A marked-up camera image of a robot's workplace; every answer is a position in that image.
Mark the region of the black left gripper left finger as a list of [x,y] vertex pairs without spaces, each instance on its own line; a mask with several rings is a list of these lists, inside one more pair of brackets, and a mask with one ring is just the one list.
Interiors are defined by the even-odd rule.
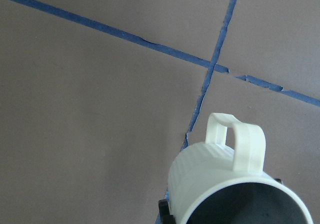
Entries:
[[158,209],[161,224],[176,224],[174,216],[170,213],[169,202],[166,199],[158,201]]

